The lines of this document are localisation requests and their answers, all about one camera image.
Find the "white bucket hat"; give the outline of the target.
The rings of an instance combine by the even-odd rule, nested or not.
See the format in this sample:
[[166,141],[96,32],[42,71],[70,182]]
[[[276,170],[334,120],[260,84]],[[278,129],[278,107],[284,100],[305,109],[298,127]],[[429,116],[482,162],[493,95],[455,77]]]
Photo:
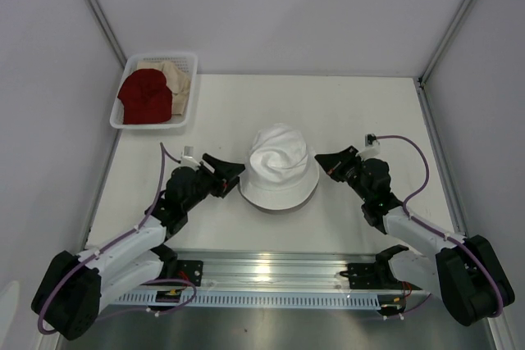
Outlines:
[[256,134],[240,176],[240,193],[266,211],[303,205],[315,191],[319,168],[301,132],[275,124]]

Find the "beige bucket hat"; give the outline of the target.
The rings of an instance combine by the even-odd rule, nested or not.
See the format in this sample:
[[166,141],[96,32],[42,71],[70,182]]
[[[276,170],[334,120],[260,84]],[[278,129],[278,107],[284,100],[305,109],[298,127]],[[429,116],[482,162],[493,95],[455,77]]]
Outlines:
[[189,100],[191,79],[173,61],[139,61],[137,70],[154,69],[161,71],[167,80],[167,87],[171,90],[171,114],[183,116]]

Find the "red bucket hat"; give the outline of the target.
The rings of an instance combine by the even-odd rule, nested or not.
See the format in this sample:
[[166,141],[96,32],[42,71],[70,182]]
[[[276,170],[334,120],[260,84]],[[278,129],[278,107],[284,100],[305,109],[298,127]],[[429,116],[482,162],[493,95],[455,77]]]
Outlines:
[[134,71],[125,79],[117,98],[124,108],[125,125],[161,124],[171,119],[172,92],[159,70]]

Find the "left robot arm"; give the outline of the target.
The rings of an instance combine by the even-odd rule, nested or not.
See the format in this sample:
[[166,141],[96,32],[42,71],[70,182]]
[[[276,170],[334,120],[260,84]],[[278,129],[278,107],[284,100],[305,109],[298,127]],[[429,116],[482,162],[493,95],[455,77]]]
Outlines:
[[161,177],[141,221],[104,243],[50,262],[31,303],[41,334],[82,336],[101,312],[140,285],[197,286],[177,272],[176,252],[166,243],[188,222],[189,212],[209,196],[224,198],[245,167],[203,154],[201,161],[177,160],[170,177]]

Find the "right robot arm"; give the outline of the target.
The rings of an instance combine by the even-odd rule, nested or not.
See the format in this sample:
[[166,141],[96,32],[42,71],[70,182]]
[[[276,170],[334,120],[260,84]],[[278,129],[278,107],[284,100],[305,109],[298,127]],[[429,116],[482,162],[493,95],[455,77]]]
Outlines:
[[315,159],[332,180],[346,183],[362,199],[370,226],[403,241],[378,254],[373,274],[380,286],[413,284],[439,298],[464,326],[500,316],[514,303],[514,289],[491,243],[480,235],[448,233],[410,213],[391,191],[385,161],[363,158],[353,146]]

